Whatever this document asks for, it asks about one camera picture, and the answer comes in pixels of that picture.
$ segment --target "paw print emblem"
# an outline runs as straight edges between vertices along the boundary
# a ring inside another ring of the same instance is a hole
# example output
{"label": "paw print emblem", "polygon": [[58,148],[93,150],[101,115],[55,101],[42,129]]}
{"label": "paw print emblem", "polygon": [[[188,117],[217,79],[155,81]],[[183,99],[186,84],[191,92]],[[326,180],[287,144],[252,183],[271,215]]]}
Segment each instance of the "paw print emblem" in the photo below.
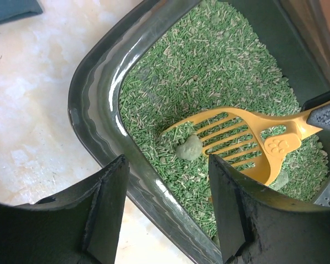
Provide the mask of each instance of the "paw print emblem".
{"label": "paw print emblem", "polygon": [[274,139],[272,143],[268,144],[269,150],[273,154],[283,154],[288,149],[289,145],[286,140]]}

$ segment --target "yellow scoop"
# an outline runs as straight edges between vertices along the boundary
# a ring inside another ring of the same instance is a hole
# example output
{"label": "yellow scoop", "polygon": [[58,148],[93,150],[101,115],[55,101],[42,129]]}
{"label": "yellow scoop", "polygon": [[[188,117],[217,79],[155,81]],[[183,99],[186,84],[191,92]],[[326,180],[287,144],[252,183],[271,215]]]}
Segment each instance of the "yellow scoop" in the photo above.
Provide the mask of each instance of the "yellow scoop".
{"label": "yellow scoop", "polygon": [[[243,125],[246,125],[248,129],[246,129],[244,132],[239,132],[237,134],[230,135],[223,139],[219,139],[215,142],[204,145],[202,150],[203,155],[208,156],[208,150],[212,150],[214,147],[216,147],[216,150],[211,152],[211,154],[220,154],[235,149],[239,150],[239,148],[243,146],[255,144],[256,146],[249,150],[240,151],[233,155],[226,156],[223,159],[230,162],[234,159],[242,157],[243,155],[247,156],[251,153],[258,153],[259,155],[261,154],[257,157],[248,158],[238,162],[231,162],[231,165],[235,168],[238,168],[244,166],[245,164],[251,164],[252,167],[243,169],[241,172],[262,184],[269,185],[279,175],[286,154],[298,149],[301,146],[301,141],[303,139],[322,130],[321,128],[308,125],[306,121],[311,111],[329,103],[330,101],[318,107],[286,117],[272,117],[259,113],[250,113],[246,110],[235,107],[218,107],[186,118],[170,126],[163,133],[186,122],[191,122],[193,125],[197,125],[215,117],[218,114],[226,113],[226,117],[196,131],[196,134],[199,136],[202,142],[212,139],[213,137],[226,134],[233,129],[242,127]],[[223,129],[210,133],[209,135],[203,137],[200,136],[200,134],[206,130],[224,124],[235,118],[241,118],[242,121],[229,127],[224,127]],[[270,136],[266,140],[262,140],[262,131],[280,125],[286,127],[286,130],[283,134]],[[241,142],[238,140],[238,142],[234,145],[220,148],[220,145],[223,143],[241,138],[245,135],[251,135],[251,139]]]}

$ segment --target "gray litter box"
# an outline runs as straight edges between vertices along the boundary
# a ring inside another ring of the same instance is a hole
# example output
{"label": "gray litter box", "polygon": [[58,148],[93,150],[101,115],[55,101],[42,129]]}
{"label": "gray litter box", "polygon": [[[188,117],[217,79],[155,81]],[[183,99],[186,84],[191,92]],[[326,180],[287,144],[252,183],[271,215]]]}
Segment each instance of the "gray litter box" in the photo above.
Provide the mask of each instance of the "gray litter box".
{"label": "gray litter box", "polygon": [[[71,82],[68,111],[76,135],[101,166],[122,153],[127,156],[131,201],[195,263],[217,264],[222,261],[219,248],[168,191],[128,134],[119,114],[119,92],[128,71],[199,2],[141,2],[80,63]],[[330,56],[320,56],[325,53],[320,49],[314,51],[310,48],[311,42],[299,34],[299,24],[286,11],[294,10],[289,1],[228,2],[249,20],[283,74],[289,78],[301,104],[330,90]],[[323,48],[330,51],[327,43]],[[330,165],[330,133],[323,131],[319,137],[329,154]]]}

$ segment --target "litter scoop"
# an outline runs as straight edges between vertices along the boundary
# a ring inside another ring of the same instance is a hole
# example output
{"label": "litter scoop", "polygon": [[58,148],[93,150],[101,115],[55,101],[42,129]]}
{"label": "litter scoop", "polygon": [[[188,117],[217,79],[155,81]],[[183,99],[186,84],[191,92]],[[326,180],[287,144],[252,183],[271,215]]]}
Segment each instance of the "litter scoop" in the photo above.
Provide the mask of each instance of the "litter scoop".
{"label": "litter scoop", "polygon": [[[222,114],[225,114],[222,119],[201,126],[202,122]],[[285,156],[298,149],[303,139],[325,128],[328,118],[330,121],[330,101],[285,117],[218,107],[183,119],[163,133],[191,122],[195,128],[200,127],[195,134],[203,143],[203,155],[217,154],[243,174],[269,185],[278,177]],[[263,131],[278,126],[285,127],[282,134],[262,138]]]}

